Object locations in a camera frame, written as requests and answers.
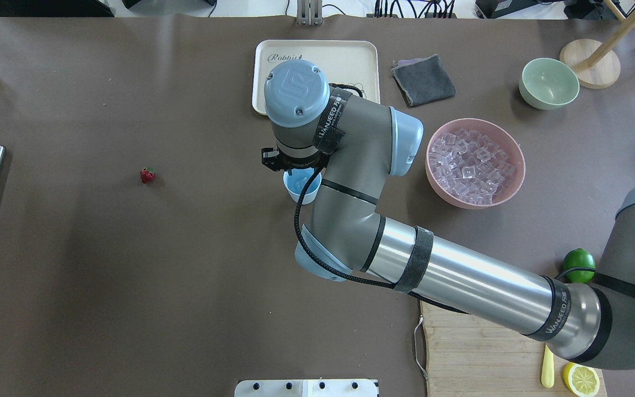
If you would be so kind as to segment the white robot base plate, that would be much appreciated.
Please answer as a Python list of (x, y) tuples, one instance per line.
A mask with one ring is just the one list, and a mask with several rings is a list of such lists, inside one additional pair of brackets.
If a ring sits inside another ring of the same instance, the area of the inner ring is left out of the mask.
[(380, 387), (366, 378), (244, 380), (234, 396), (380, 396)]

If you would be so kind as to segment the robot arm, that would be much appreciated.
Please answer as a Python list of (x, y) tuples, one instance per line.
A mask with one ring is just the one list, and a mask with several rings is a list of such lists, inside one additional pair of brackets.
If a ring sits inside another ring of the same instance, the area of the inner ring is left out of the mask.
[(262, 163), (322, 174), (297, 224), (303, 268), (339, 281), (371, 274), (373, 286), (486, 319), (574, 363), (635, 369), (635, 188), (592, 281), (558, 281), (378, 213), (386, 181), (406, 174), (421, 146), (417, 118), (330, 86), (307, 60), (275, 65), (263, 85), (277, 148), (264, 148)]

